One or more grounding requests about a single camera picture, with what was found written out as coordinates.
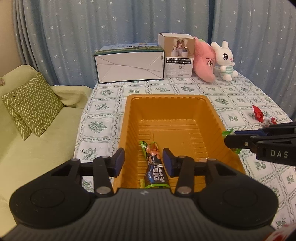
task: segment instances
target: cardboard box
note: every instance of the cardboard box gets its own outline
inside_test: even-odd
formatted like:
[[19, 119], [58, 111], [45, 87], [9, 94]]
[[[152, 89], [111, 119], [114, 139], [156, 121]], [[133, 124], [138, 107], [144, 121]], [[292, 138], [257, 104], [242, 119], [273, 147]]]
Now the cardboard box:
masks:
[[165, 77], [191, 77], [195, 39], [189, 34], [159, 33], [165, 51]]
[[99, 83], [163, 80], [164, 50], [155, 43], [102, 47], [94, 54]]

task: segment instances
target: curtain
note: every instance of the curtain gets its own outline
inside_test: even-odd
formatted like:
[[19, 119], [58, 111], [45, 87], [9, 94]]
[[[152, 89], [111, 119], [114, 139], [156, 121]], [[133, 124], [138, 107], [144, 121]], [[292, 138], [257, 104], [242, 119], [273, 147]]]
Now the curtain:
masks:
[[216, 0], [212, 41], [234, 68], [296, 118], [296, 8], [288, 0]]
[[157, 42], [160, 32], [207, 41], [209, 0], [14, 0], [24, 64], [50, 85], [97, 82], [93, 54], [104, 45]]

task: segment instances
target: wall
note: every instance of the wall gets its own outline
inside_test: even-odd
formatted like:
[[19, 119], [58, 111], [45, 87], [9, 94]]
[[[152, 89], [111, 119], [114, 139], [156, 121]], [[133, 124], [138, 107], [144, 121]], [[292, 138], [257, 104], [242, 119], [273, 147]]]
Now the wall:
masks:
[[12, 0], [0, 0], [0, 76], [20, 66], [12, 21]]

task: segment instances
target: green sofa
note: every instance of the green sofa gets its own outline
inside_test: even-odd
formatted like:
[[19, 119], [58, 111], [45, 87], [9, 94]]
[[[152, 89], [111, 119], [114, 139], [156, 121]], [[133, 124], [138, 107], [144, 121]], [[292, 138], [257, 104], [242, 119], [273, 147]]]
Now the green sofa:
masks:
[[[37, 71], [21, 65], [2, 79], [0, 96], [29, 81]], [[0, 237], [15, 226], [9, 210], [12, 193], [45, 172], [73, 158], [83, 108], [92, 92], [86, 86], [51, 86], [65, 105], [49, 128], [25, 141], [0, 98]]]

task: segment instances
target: black snack package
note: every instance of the black snack package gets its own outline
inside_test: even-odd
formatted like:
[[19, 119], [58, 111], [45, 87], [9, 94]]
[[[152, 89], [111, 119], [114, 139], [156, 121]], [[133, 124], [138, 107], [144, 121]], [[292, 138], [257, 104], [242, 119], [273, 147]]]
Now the black snack package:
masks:
[[144, 177], [144, 188], [170, 188], [157, 143], [151, 142], [148, 145], [145, 141], [140, 141], [140, 144], [148, 164]]

